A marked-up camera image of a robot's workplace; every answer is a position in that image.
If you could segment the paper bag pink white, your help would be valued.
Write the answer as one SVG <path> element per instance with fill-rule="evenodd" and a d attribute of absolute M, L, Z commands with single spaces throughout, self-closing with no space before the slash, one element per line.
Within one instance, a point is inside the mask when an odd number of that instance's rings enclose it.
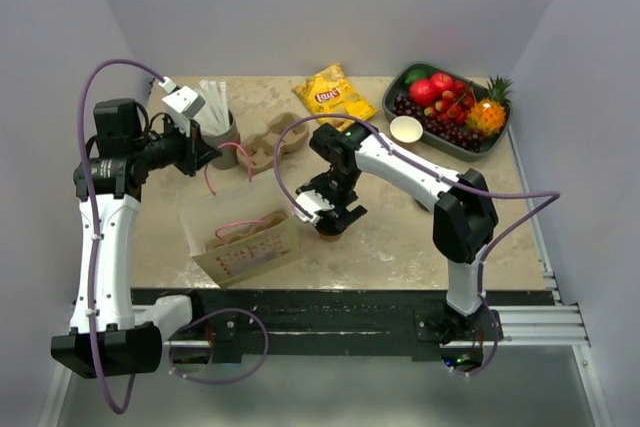
<path fill-rule="evenodd" d="M 271 169 L 179 209 L 191 259 L 221 288 L 302 258 L 297 224 Z"/>

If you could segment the brown paper coffee cup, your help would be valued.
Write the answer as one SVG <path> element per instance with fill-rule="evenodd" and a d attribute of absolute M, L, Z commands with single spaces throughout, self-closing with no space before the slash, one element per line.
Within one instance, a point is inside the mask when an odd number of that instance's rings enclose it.
<path fill-rule="evenodd" d="M 398 145 L 412 145 L 421 140 L 424 133 L 422 124 L 411 116 L 398 116 L 389 124 L 392 139 Z"/>

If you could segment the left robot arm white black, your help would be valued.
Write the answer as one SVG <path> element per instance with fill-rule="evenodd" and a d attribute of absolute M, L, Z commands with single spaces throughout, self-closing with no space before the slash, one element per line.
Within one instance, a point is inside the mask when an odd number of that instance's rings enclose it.
<path fill-rule="evenodd" d="M 198 295 L 166 294 L 142 314 L 133 310 L 131 265 L 134 224 L 150 172 L 167 166 L 187 176 L 219 156 L 202 138 L 196 114 L 204 99 L 182 88 L 163 99 L 163 130 L 150 128 L 133 99 L 100 102 L 93 109 L 97 148 L 89 170 L 74 172 L 82 217 L 80 286 L 66 335 L 51 340 L 52 357 L 85 379 L 151 373 L 162 344 L 176 332 L 200 337 L 207 315 Z"/>

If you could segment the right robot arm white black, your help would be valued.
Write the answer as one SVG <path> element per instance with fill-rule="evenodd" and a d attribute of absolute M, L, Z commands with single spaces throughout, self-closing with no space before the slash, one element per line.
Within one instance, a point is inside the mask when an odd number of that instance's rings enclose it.
<path fill-rule="evenodd" d="M 409 194 L 431 213 L 432 240 L 448 264 L 444 307 L 425 323 L 444 343 L 469 339 L 481 327 L 480 261 L 498 223 L 484 177 L 473 169 L 458 174 L 431 164 L 362 124 L 343 132 L 324 124 L 309 145 L 329 168 L 297 189 L 295 215 L 320 235 L 337 238 L 366 212 L 355 203 L 362 174 Z"/>

